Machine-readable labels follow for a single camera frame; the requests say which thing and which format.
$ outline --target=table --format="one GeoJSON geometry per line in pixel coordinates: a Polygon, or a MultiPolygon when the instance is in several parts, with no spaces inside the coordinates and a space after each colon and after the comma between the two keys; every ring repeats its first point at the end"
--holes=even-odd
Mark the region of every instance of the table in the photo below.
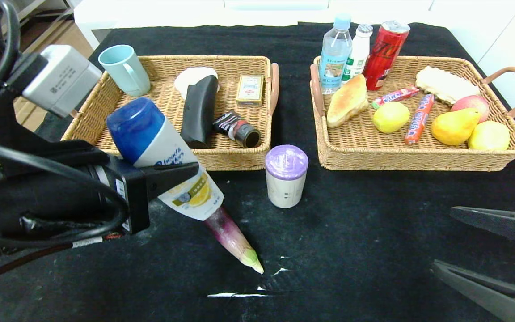
{"type": "MultiPolygon", "coordinates": [[[[113,30],[138,55],[265,55],[280,66],[272,145],[309,156],[303,199],[273,206],[264,171],[210,173],[265,273],[233,258],[202,223],[150,205],[139,234],[63,251],[0,277],[0,321],[494,321],[431,273],[433,259],[515,284],[515,242],[449,216],[515,210],[515,160],[495,173],[327,171],[319,165],[309,64],[330,25],[113,30]],[[207,298],[215,293],[270,297],[207,298]]],[[[401,55],[470,59],[442,27],[411,24],[401,55]]],[[[47,116],[57,140],[70,120],[47,116]]]]}

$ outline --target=purple lid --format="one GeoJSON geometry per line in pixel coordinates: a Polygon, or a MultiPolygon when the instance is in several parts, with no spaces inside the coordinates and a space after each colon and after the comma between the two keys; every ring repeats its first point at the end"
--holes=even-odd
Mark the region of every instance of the purple lid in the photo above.
{"type": "Polygon", "coordinates": [[[278,145],[266,154],[266,171],[280,180],[295,180],[307,171],[309,159],[294,145],[278,145]]]}

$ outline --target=toy fruit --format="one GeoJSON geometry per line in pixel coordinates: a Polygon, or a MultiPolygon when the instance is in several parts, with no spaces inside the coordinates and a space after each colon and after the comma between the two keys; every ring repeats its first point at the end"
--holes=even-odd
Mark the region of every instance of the toy fruit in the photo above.
{"type": "Polygon", "coordinates": [[[490,106],[488,105],[488,102],[484,97],[478,95],[470,95],[457,100],[450,111],[454,112],[456,110],[464,110],[464,108],[478,109],[478,112],[480,112],[480,121],[478,121],[478,123],[484,122],[488,119],[488,114],[490,114],[490,106]]]}
{"type": "Polygon", "coordinates": [[[393,133],[409,120],[409,109],[400,102],[383,104],[372,116],[372,123],[383,133],[393,133]]]}
{"type": "Polygon", "coordinates": [[[510,144],[510,133],[507,127],[494,121],[478,124],[468,138],[469,149],[500,149],[505,150],[510,144]]]}
{"type": "Polygon", "coordinates": [[[446,145],[459,145],[468,140],[478,120],[480,112],[476,108],[444,113],[433,121],[431,133],[446,145]]]}

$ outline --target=white canister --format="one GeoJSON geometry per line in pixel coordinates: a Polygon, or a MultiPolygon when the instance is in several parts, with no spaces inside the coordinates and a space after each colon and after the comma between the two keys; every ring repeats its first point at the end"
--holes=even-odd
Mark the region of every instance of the white canister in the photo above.
{"type": "Polygon", "coordinates": [[[280,208],[299,203],[309,159],[294,145],[278,145],[266,155],[267,195],[280,208]]]}

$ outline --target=water bottle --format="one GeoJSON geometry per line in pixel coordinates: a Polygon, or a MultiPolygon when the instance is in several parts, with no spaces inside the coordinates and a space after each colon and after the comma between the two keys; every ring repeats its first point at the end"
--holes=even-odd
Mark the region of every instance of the water bottle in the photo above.
{"type": "Polygon", "coordinates": [[[340,13],[335,17],[333,28],[323,36],[319,79],[323,94],[333,94],[341,87],[345,64],[351,53],[351,15],[340,13]]]}

